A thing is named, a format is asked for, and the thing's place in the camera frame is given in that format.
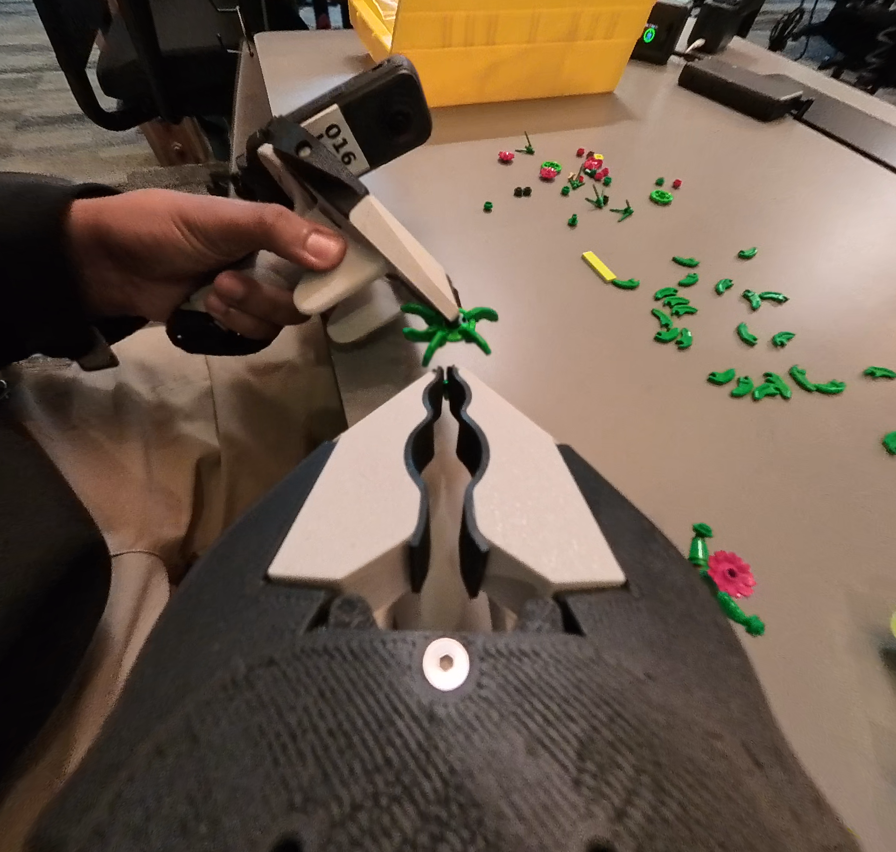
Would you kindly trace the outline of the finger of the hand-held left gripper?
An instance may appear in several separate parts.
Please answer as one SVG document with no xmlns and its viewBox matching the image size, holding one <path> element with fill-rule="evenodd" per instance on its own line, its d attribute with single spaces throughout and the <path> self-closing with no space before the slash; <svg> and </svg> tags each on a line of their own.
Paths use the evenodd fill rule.
<svg viewBox="0 0 896 852">
<path fill-rule="evenodd" d="M 379 199 L 372 194 L 362 197 L 349 212 L 349 222 L 420 303 L 437 311 L 448 323 L 460 319 L 454 287 L 442 264 Z"/>
</svg>

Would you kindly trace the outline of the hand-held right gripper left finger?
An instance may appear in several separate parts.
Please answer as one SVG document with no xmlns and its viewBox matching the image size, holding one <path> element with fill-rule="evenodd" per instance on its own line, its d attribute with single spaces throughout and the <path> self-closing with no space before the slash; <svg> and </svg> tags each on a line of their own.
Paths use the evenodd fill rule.
<svg viewBox="0 0 896 852">
<path fill-rule="evenodd" d="M 431 557 L 423 472 L 434 459 L 443 390 L 438 367 L 342 433 L 269 579 L 354 594 L 374 611 L 421 591 Z"/>
</svg>

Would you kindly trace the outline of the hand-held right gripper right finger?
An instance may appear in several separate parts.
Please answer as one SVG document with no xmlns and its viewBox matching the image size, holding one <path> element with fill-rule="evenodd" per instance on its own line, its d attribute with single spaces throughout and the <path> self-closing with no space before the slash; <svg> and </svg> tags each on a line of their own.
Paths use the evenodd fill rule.
<svg viewBox="0 0 896 852">
<path fill-rule="evenodd" d="M 468 596 L 518 613 L 530 599 L 621 588 L 622 567 L 554 438 L 456 366 L 450 410 L 469 474 L 458 538 Z"/>
</svg>

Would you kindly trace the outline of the green spiky toy plant piece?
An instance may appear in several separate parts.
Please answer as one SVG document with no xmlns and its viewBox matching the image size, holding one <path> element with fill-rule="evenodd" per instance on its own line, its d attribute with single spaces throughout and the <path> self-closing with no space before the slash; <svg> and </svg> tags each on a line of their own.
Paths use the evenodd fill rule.
<svg viewBox="0 0 896 852">
<path fill-rule="evenodd" d="M 478 330 L 480 322 L 494 323 L 499 321 L 496 310 L 477 306 L 458 309 L 456 318 L 450 320 L 442 313 L 428 305 L 408 302 L 399 307 L 399 312 L 405 316 L 417 317 L 423 320 L 423 328 L 405 326 L 402 335 L 410 342 L 425 344 L 421 365 L 427 367 L 431 364 L 437 351 L 447 345 L 471 344 L 475 345 L 482 353 L 492 353 L 491 346 Z"/>
</svg>

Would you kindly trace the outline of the person's left forearm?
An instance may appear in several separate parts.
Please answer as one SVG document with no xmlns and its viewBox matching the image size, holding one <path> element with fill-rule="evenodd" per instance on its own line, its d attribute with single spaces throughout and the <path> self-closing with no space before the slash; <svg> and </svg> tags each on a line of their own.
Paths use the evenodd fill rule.
<svg viewBox="0 0 896 852">
<path fill-rule="evenodd" d="M 70 258 L 73 202 L 119 191 L 39 174 L 1 174 L 1 367 L 42 356 L 86 372 L 118 366 L 112 345 L 147 324 L 93 317 Z"/>
</svg>

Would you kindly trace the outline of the person's left hand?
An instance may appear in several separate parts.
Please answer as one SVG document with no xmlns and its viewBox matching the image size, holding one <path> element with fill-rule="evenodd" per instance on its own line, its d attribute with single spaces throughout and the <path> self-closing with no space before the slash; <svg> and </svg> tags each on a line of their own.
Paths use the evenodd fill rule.
<svg viewBox="0 0 896 852">
<path fill-rule="evenodd" d="M 209 285 L 208 313 L 226 330 L 269 341 L 305 319 L 292 294 L 232 269 L 266 251 L 301 268 L 337 267 L 342 237 L 277 204 L 135 190 L 73 201 L 70 259 L 95 317 L 165 322 Z"/>
</svg>

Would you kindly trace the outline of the person's beige pants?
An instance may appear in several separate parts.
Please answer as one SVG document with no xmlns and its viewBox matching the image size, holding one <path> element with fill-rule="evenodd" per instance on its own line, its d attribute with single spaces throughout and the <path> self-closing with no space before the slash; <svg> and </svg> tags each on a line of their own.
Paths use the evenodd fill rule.
<svg viewBox="0 0 896 852">
<path fill-rule="evenodd" d="M 312 322 L 262 353 L 177 353 L 160 328 L 86 372 L 34 356 L 10 416 L 51 458 L 110 555 L 77 677 L 3 794 L 2 850 L 487 850 L 499 817 L 447 748 L 478 702 L 438 701 L 434 639 L 383 632 L 360 596 L 267 578 L 335 442 Z M 447 762 L 437 761 L 448 753 Z"/>
</svg>

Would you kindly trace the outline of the black office chair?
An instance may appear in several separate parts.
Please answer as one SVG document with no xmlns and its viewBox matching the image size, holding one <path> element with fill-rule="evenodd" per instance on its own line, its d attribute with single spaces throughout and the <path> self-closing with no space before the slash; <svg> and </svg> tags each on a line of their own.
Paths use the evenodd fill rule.
<svg viewBox="0 0 896 852">
<path fill-rule="evenodd" d="M 230 157 L 238 0 L 31 0 L 75 102 L 98 127 L 194 120 Z"/>
<path fill-rule="evenodd" d="M 869 94 L 895 86 L 895 0 L 805 0 L 780 17 L 770 30 L 768 49 L 783 51 L 800 39 L 823 39 L 834 54 L 819 65 L 832 78 L 854 76 L 853 84 Z"/>
</svg>

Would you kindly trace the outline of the yellow plastic bin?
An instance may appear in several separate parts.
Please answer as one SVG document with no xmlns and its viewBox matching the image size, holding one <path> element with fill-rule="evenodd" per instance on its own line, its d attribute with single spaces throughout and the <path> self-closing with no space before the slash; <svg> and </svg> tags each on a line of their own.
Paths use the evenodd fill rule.
<svg viewBox="0 0 896 852">
<path fill-rule="evenodd" d="M 431 107 L 615 90 L 657 0 L 399 0 L 392 30 L 372 0 L 350 18 L 376 62 L 412 62 Z"/>
</svg>

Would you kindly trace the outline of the toy cactus with pink flower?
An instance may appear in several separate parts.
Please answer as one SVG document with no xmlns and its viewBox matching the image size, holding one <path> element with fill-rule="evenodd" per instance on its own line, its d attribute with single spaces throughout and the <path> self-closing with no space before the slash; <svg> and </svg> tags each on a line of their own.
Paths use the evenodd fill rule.
<svg viewBox="0 0 896 852">
<path fill-rule="evenodd" d="M 748 613 L 742 606 L 742 601 L 749 599 L 756 589 L 752 567 L 736 553 L 711 551 L 710 541 L 714 534 L 708 524 L 693 523 L 692 533 L 687 560 L 711 591 L 722 613 L 747 635 L 763 636 L 766 631 L 763 619 L 757 614 Z"/>
</svg>

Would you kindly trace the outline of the scattered small toy flower parts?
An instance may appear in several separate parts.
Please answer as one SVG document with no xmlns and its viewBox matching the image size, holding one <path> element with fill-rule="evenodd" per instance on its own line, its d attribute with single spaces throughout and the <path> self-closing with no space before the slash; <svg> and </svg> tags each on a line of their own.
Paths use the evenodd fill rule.
<svg viewBox="0 0 896 852">
<path fill-rule="evenodd" d="M 499 149 L 496 162 L 501 166 L 512 166 L 517 162 L 525 165 L 528 163 L 526 159 L 529 158 L 533 159 L 534 164 L 539 149 L 534 144 L 531 134 L 524 130 L 520 141 L 522 144 L 518 148 Z M 614 215 L 618 223 L 633 216 L 634 208 L 630 199 L 617 202 L 616 207 L 611 207 L 613 202 L 609 190 L 616 175 L 610 167 L 604 155 L 583 146 L 575 150 L 569 171 L 566 171 L 563 162 L 555 158 L 548 158 L 539 163 L 538 183 L 548 191 L 554 188 L 560 198 L 578 208 L 566 216 L 565 226 L 570 229 L 577 228 L 581 222 L 581 214 L 592 211 Z M 669 207 L 683 186 L 684 180 L 680 177 L 668 180 L 664 176 L 658 176 L 648 192 L 648 201 L 657 207 Z M 510 195 L 516 201 L 531 200 L 535 188 L 530 184 L 518 184 L 512 187 Z"/>
</svg>

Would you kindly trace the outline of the scattered green toy leaf pieces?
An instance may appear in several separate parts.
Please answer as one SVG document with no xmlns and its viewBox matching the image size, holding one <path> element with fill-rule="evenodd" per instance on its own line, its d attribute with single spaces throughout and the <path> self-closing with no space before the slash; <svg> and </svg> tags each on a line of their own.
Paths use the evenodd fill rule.
<svg viewBox="0 0 896 852">
<path fill-rule="evenodd" d="M 751 246 L 739 250 L 735 257 L 739 261 L 751 261 L 758 252 L 757 246 Z M 700 265 L 699 260 L 695 258 L 675 256 L 671 260 L 682 268 L 696 268 Z M 658 323 L 658 329 L 653 336 L 654 341 L 658 344 L 674 345 L 679 351 L 687 351 L 693 347 L 693 331 L 688 326 L 680 324 L 680 320 L 694 316 L 699 309 L 692 305 L 689 298 L 680 293 L 697 285 L 699 279 L 700 274 L 691 270 L 675 285 L 663 286 L 654 291 L 652 299 L 658 306 L 651 309 L 651 315 Z M 605 282 L 624 291 L 637 290 L 641 285 L 640 280 L 636 277 L 622 279 L 615 275 L 606 278 Z M 733 277 L 725 276 L 712 286 L 712 291 L 716 297 L 721 297 L 733 287 Z M 790 300 L 788 296 L 777 290 L 744 289 L 741 297 L 747 301 L 751 311 L 759 310 L 766 302 L 784 304 Z M 750 330 L 745 321 L 738 323 L 734 332 L 737 340 L 751 349 L 758 346 L 760 342 L 759 337 Z M 796 334 L 793 332 L 778 331 L 771 336 L 770 344 L 773 349 L 782 350 L 795 338 Z M 894 380 L 894 370 L 877 365 L 869 365 L 861 375 L 871 380 Z M 725 370 L 709 372 L 706 381 L 716 387 L 730 386 L 728 393 L 730 398 L 750 398 L 755 401 L 769 398 L 790 400 L 794 386 L 808 394 L 831 397 L 841 395 L 847 387 L 842 380 L 815 382 L 809 377 L 807 369 L 800 365 L 791 365 L 787 370 L 787 378 L 779 372 L 764 371 L 756 380 L 750 374 L 740 373 L 737 368 L 729 367 Z M 894 431 L 887 432 L 882 436 L 881 446 L 889 456 L 894 457 Z"/>
</svg>

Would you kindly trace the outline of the black charger with green light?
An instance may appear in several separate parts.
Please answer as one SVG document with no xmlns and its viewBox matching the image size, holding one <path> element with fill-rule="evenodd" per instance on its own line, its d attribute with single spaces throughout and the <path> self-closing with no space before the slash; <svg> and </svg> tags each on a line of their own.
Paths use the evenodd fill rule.
<svg viewBox="0 0 896 852">
<path fill-rule="evenodd" d="M 633 47 L 631 61 L 665 65 L 693 11 L 693 0 L 657 0 Z"/>
</svg>

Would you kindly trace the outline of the black power adapter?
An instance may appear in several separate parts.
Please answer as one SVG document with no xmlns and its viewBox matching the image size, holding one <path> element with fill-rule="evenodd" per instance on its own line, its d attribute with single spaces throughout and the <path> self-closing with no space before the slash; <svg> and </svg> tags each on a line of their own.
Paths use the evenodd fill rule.
<svg viewBox="0 0 896 852">
<path fill-rule="evenodd" d="M 800 118 L 816 95 L 783 74 L 760 74 L 717 60 L 684 65 L 678 85 L 711 102 L 760 122 Z"/>
</svg>

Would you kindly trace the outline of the black device box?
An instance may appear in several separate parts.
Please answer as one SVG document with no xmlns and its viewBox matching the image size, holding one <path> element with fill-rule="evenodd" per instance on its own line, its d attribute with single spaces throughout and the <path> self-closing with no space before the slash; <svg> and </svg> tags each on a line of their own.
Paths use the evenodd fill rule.
<svg viewBox="0 0 896 852">
<path fill-rule="evenodd" d="M 746 37 L 766 0 L 706 0 L 700 7 L 687 40 L 687 51 L 704 55 L 728 48 L 733 39 Z"/>
</svg>

